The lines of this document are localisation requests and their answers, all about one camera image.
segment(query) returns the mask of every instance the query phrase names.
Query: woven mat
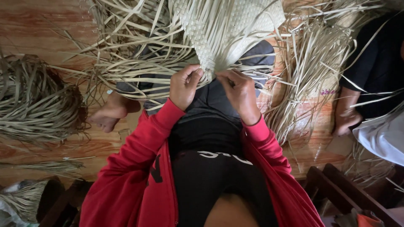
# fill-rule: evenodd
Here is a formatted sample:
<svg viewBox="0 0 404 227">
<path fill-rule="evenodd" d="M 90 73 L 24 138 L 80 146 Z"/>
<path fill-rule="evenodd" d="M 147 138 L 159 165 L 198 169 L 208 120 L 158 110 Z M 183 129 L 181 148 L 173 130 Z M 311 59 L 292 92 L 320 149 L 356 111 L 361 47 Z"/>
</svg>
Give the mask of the woven mat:
<svg viewBox="0 0 404 227">
<path fill-rule="evenodd" d="M 172 4 L 205 70 L 201 81 L 211 81 L 210 70 L 227 69 L 285 21 L 280 0 L 176 0 Z"/>
</svg>

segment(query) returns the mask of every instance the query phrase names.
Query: hand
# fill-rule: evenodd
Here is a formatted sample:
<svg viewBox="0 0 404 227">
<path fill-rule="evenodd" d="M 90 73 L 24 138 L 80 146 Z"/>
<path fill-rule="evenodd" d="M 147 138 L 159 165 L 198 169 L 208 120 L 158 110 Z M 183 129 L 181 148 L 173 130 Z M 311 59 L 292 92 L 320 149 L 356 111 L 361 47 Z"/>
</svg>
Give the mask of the hand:
<svg viewBox="0 0 404 227">
<path fill-rule="evenodd" d="M 334 136 L 349 135 L 351 130 L 350 126 L 356 125 L 361 122 L 363 117 L 358 113 L 355 108 L 345 110 L 335 110 L 335 130 Z"/>
<path fill-rule="evenodd" d="M 194 99 L 196 85 L 202 75 L 200 65 L 191 64 L 171 76 L 170 100 L 182 111 L 185 111 Z"/>
<path fill-rule="evenodd" d="M 261 119 L 255 97 L 254 80 L 237 70 L 216 73 L 226 96 L 246 125 L 254 125 Z"/>
</svg>

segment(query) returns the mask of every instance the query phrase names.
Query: red jacket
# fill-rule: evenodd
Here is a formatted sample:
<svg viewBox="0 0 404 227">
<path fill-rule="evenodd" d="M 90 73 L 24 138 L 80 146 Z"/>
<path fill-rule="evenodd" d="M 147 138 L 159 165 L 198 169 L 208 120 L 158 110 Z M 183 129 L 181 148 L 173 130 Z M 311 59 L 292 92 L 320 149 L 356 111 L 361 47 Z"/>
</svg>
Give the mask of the red jacket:
<svg viewBox="0 0 404 227">
<path fill-rule="evenodd" d="M 169 99 L 150 117 L 145 112 L 136 130 L 88 192 L 81 209 L 81 227 L 175 227 L 178 224 L 167 138 L 184 116 Z M 266 176 L 268 191 L 280 227 L 324 226 L 303 188 L 290 175 L 275 134 L 263 118 L 241 133 L 245 158 Z"/>
</svg>

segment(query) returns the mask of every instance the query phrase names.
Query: wood grain floor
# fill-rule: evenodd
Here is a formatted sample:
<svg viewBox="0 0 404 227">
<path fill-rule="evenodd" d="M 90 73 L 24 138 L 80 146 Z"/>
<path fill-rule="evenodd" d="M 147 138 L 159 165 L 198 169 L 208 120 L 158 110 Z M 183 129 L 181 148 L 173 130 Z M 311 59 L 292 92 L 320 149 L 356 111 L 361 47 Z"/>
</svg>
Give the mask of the wood grain floor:
<svg viewBox="0 0 404 227">
<path fill-rule="evenodd" d="M 5 54 L 35 54 L 51 65 L 78 70 L 86 69 L 93 63 L 91 60 L 75 57 L 62 62 L 71 55 L 60 51 L 77 51 L 77 47 L 62 36 L 65 34 L 63 30 L 68 31 L 75 39 L 83 43 L 96 42 L 97 26 L 89 9 L 90 5 L 87 0 L 3 0 L 0 5 L 0 15 L 2 15 L 0 18 L 0 34 L 2 34 L 0 45 Z M 282 70 L 280 58 L 277 58 L 276 65 L 275 72 Z M 86 90 L 85 84 L 80 86 L 80 90 L 82 92 Z M 106 100 L 107 90 L 102 86 L 96 99 Z M 282 90 L 282 87 L 277 85 L 271 99 L 268 95 L 259 97 L 258 105 L 263 112 L 267 109 L 270 100 L 272 100 L 272 105 L 275 105 L 282 99 Z M 315 100 L 308 100 L 306 105 L 302 104 L 300 108 L 307 109 L 310 102 L 315 102 Z M 89 115 L 99 107 L 99 104 L 90 106 Z M 288 157 L 292 165 L 292 173 L 296 178 L 304 177 L 310 166 L 322 167 L 329 162 L 340 166 L 344 161 L 343 155 L 325 151 L 332 139 L 330 134 L 333 126 L 332 115 L 332 103 L 329 102 L 321 110 L 310 141 L 307 142 L 308 138 L 303 137 L 294 141 L 292 148 L 284 146 L 284 154 Z M 135 120 L 131 120 L 130 123 L 136 124 Z M 0 162 L 24 164 L 61 160 L 64 157 L 96 156 L 83 160 L 85 168 L 80 170 L 84 179 L 93 181 L 97 178 L 100 168 L 106 164 L 106 158 L 111 153 L 119 151 L 121 140 L 118 132 L 128 127 L 127 121 L 122 119 L 113 132 L 105 134 L 95 125 L 91 125 L 91 128 L 86 131 L 91 140 L 86 141 L 78 136 L 71 136 L 65 145 L 54 146 L 50 151 L 32 145 L 23 145 L 18 141 L 2 141 L 0 143 Z M 2 169 L 0 170 L 0 185 L 46 176 L 48 174 L 40 171 Z M 62 178 L 62 181 L 68 185 L 72 180 Z"/>
</svg>

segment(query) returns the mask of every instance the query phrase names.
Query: white cloth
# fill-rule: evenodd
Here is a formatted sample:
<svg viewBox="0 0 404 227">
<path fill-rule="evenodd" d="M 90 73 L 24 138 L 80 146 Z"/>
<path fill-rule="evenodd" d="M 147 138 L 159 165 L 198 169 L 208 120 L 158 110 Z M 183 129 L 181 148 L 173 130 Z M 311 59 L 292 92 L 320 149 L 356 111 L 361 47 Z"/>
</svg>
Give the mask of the white cloth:
<svg viewBox="0 0 404 227">
<path fill-rule="evenodd" d="M 404 108 L 363 122 L 352 132 L 359 143 L 373 154 L 404 166 Z"/>
</svg>

